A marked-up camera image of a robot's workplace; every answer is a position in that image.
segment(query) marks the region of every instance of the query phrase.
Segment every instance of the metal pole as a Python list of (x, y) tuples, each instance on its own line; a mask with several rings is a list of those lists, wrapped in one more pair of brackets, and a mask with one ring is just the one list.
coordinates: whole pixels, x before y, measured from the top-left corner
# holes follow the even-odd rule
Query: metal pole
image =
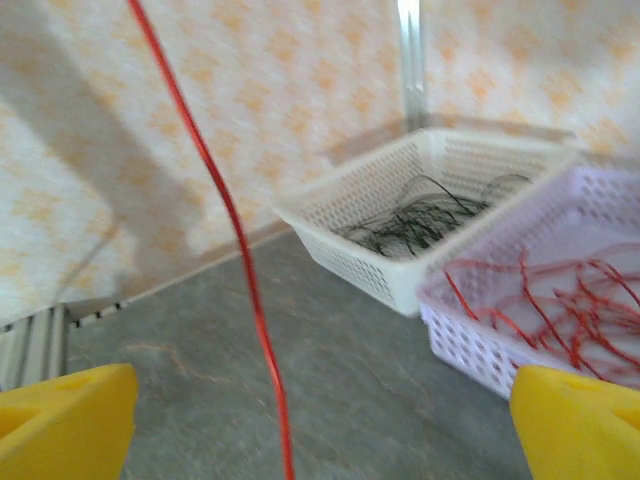
[(424, 126), (427, 113), (422, 13), (422, 0), (398, 0), (402, 82), (407, 128), (410, 132)]

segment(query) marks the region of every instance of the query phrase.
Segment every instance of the floor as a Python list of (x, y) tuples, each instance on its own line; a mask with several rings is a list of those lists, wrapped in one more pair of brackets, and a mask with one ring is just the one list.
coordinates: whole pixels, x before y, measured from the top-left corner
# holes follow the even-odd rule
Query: floor
[[(255, 252), (299, 479), (530, 479), (507, 403), (438, 361), (427, 328), (317, 266), (295, 236)], [(273, 389), (238, 259), (70, 336), (70, 369), (130, 362), (123, 478), (280, 479)]]

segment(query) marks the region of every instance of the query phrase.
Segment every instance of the black wires in basket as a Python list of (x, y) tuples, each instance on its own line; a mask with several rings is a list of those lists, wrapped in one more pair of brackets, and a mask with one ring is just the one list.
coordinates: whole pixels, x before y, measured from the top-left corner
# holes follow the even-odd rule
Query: black wires in basket
[[(418, 175), (405, 184), (393, 209), (334, 233), (385, 257), (415, 256), (490, 207), (490, 199), (497, 192), (504, 192), (505, 184), (513, 181), (529, 179), (519, 174), (497, 177), (475, 200), (452, 193), (427, 175)], [(440, 192), (411, 195), (416, 187), (424, 190), (425, 183), (435, 185)]]

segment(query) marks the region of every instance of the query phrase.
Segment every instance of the patterned wallpaper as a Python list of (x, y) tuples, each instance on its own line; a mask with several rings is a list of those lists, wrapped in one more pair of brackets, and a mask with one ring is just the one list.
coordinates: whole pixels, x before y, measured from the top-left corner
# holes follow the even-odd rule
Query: patterned wallpaper
[[(250, 231), (318, 153), (402, 117), (394, 2), (145, 5)], [(126, 2), (2, 2), (0, 76), (0, 322), (130, 297), (232, 240)]]
[(430, 112), (568, 129), (585, 148), (638, 153), (640, 2), (425, 4)]

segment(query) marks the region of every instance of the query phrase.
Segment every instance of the white plastic basket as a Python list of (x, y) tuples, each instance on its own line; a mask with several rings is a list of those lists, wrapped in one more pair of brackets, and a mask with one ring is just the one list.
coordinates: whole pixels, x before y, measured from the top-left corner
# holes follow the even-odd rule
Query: white plastic basket
[[(621, 243), (640, 243), (640, 167), (585, 163), (539, 182), (533, 190), (526, 201), (496, 218), (491, 228), (477, 232), (473, 244), (452, 260), (517, 265), (526, 248), (528, 262), (541, 264), (587, 258)], [(640, 270), (639, 257), (623, 255), (614, 266)], [(471, 308), (490, 306), (521, 288), (518, 282), (505, 283), (503, 274), (487, 270), (453, 269), (451, 274)], [(572, 286), (557, 282), (550, 280), (541, 288), (546, 293), (575, 287), (575, 277)], [(568, 363), (468, 317), (442, 271), (427, 276), (418, 296), (434, 354), (504, 398), (509, 398), (519, 366), (536, 364), (575, 372)], [(510, 317), (525, 331), (532, 321), (540, 321), (532, 309)], [(613, 343), (632, 355), (640, 354), (637, 340)]]
[(479, 198), (497, 177), (553, 178), (576, 156), (570, 147), (542, 140), (421, 130), (288, 192), (276, 199), (274, 210), (317, 263), (393, 310), (416, 316), (420, 309), (415, 292), (423, 275), (440, 268), (501, 209), (526, 198), (530, 186), (520, 184), (518, 194), (513, 185), (496, 189), (492, 208), (416, 257), (387, 258), (333, 232), (393, 208), (407, 182), (419, 175), (434, 178), (455, 194)]

